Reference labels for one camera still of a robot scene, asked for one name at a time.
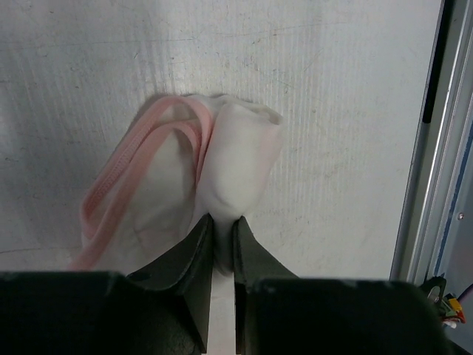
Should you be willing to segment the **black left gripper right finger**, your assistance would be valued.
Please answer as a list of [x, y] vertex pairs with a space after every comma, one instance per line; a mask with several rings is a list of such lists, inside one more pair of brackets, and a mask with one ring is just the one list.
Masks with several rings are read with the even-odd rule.
[[254, 237], [232, 228], [238, 354], [452, 354], [416, 286], [302, 278]]

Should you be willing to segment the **white underwear with pink trim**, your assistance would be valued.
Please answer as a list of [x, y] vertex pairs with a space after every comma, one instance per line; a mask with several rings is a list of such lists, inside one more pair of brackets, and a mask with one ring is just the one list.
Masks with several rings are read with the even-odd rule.
[[79, 209], [74, 271], [132, 273], [209, 214], [221, 272], [232, 271], [231, 228], [255, 209], [282, 146], [282, 116], [229, 95], [165, 96], [129, 128]]

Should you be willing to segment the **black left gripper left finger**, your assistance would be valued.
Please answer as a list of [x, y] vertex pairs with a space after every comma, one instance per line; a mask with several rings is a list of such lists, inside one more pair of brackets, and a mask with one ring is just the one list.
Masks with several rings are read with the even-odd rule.
[[204, 354], [213, 220], [137, 271], [1, 274], [3, 354]]

